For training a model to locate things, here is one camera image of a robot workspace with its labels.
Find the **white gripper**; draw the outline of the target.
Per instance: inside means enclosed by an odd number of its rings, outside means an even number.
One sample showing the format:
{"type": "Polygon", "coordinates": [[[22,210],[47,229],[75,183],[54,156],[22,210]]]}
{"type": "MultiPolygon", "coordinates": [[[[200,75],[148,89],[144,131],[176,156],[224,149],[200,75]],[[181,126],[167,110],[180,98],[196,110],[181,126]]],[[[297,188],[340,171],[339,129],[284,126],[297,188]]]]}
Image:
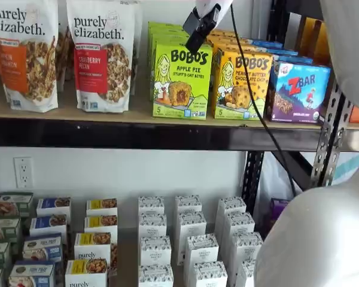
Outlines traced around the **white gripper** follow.
{"type": "Polygon", "coordinates": [[[196,0],[182,28],[189,35],[185,44],[188,51],[198,51],[206,37],[216,27],[219,13],[225,14],[233,0],[196,0]]]}

